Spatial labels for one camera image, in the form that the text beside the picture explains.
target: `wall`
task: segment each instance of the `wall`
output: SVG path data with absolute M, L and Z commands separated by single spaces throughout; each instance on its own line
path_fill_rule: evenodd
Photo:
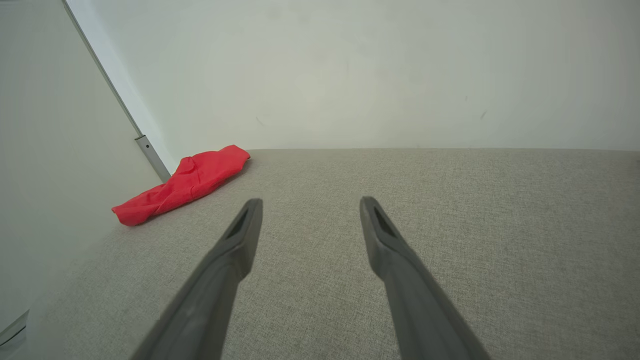
M 637 1 L 74 1 L 175 158 L 230 143 L 640 150 Z
M 0 331 L 160 183 L 58 0 L 0 3 Z

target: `crumpled red cloth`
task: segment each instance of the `crumpled red cloth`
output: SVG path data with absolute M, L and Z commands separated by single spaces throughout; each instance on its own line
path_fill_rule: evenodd
M 149 217 L 166 213 L 197 200 L 236 175 L 249 159 L 249 153 L 235 145 L 220 151 L 207 151 L 180 160 L 165 184 L 147 190 L 111 209 L 124 225 L 142 224 Z

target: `red cloth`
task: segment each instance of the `red cloth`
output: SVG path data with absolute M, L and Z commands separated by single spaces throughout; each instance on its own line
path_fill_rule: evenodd
M 142 224 L 153 215 L 166 213 L 211 193 L 224 180 L 240 172 L 249 157 L 248 152 L 231 145 L 220 151 L 207 151 L 184 158 L 165 184 L 147 190 L 111 210 L 125 225 Z

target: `black cable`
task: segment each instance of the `black cable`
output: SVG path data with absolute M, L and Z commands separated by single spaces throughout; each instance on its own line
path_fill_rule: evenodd
M 27 328 L 27 325 L 23 326 L 18 332 L 16 332 L 15 334 L 13 334 L 13 336 L 11 338 L 9 338 L 7 341 L 5 341 L 4 343 L 0 344 L 0 347 L 2 347 L 4 344 L 8 343 L 9 341 L 11 341 L 11 339 L 15 338 L 16 335 L 20 334 L 24 329 Z

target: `gray fabric surface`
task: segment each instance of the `gray fabric surface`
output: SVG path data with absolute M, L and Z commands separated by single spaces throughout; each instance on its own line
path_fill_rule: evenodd
M 126 359 L 245 200 L 264 199 L 224 359 L 397 359 L 375 196 L 495 359 L 640 354 L 640 153 L 250 151 L 213 194 L 115 229 L 32 308 L 37 359 Z

